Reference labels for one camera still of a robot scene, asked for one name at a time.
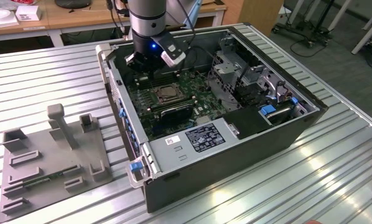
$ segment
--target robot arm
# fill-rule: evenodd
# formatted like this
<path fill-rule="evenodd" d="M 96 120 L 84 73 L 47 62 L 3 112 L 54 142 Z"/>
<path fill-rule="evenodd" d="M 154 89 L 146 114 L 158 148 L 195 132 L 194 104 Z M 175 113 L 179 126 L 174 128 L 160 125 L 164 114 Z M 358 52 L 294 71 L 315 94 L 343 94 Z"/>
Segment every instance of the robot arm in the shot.
<path fill-rule="evenodd" d="M 166 64 L 175 67 L 187 57 L 184 53 L 187 45 L 178 43 L 166 30 L 166 25 L 170 24 L 166 20 L 167 11 L 176 16 L 184 14 L 178 0 L 168 1 L 130 0 L 128 2 L 135 51 L 126 61 L 127 65 L 139 72 L 152 73 Z M 183 0 L 182 5 L 187 6 L 188 16 L 195 22 L 202 0 Z"/>

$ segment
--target green circuit board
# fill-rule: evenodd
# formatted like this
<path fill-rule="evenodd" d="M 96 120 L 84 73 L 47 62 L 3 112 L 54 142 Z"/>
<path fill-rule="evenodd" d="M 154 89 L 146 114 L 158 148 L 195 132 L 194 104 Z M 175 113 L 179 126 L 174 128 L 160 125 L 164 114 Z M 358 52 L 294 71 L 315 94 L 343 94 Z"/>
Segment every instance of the green circuit board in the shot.
<path fill-rule="evenodd" d="M 151 85 L 151 88 L 143 90 L 139 89 L 138 85 L 131 85 L 127 88 L 150 140 L 198 126 L 196 120 L 199 118 L 214 120 L 227 112 L 210 91 L 207 73 L 184 72 L 176 82 L 166 85 Z M 180 124 L 159 127 L 158 121 L 162 112 L 183 105 L 194 106 L 191 118 Z"/>

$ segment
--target warning label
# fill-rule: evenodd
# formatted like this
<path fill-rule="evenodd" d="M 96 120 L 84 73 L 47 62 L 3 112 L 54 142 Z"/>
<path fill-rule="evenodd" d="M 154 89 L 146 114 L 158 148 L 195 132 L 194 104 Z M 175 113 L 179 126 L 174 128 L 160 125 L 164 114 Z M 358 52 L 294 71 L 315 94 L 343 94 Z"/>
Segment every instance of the warning label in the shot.
<path fill-rule="evenodd" d="M 208 124 L 187 132 L 186 135 L 199 153 L 226 143 L 214 124 Z"/>

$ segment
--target gray carpet floor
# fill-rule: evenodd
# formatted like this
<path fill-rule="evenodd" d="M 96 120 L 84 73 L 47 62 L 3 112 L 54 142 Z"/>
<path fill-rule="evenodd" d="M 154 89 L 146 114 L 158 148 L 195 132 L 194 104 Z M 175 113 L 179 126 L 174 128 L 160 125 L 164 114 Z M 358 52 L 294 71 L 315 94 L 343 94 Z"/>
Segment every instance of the gray carpet floor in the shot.
<path fill-rule="evenodd" d="M 286 5 L 294 7 L 296 1 L 286 0 Z M 310 3 L 310 0 L 304 2 L 300 13 L 304 13 Z M 318 21 L 324 8 L 326 3 L 322 2 L 312 18 L 314 21 Z M 324 27 L 330 26 L 338 12 L 339 9 L 332 7 Z M 358 55 L 351 53 L 366 34 L 366 31 L 362 30 L 364 25 L 364 21 L 344 14 L 332 31 L 334 39 L 327 48 L 310 58 L 298 56 L 290 50 L 291 44 L 303 39 L 302 36 L 282 30 L 276 34 L 271 34 L 270 38 L 372 117 L 372 68 L 367 64 L 363 53 Z M 294 50 L 302 55 L 311 55 L 322 47 L 322 45 L 316 45 L 308 49 L 303 44 L 296 44 Z"/>

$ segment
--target slotted metal table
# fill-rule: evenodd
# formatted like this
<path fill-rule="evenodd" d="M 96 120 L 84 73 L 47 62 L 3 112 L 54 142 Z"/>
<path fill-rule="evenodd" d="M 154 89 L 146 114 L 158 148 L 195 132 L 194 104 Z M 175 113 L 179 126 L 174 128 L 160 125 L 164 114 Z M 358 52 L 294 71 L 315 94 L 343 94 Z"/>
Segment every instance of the slotted metal table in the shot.
<path fill-rule="evenodd" d="M 372 223 L 372 118 L 252 26 L 234 26 L 330 110 L 287 150 L 152 214 L 124 170 L 128 158 L 99 72 L 99 43 L 0 55 L 0 182 L 2 132 L 48 129 L 44 110 L 54 102 L 66 106 L 67 122 L 83 113 L 99 118 L 115 176 L 110 184 L 11 223 Z"/>

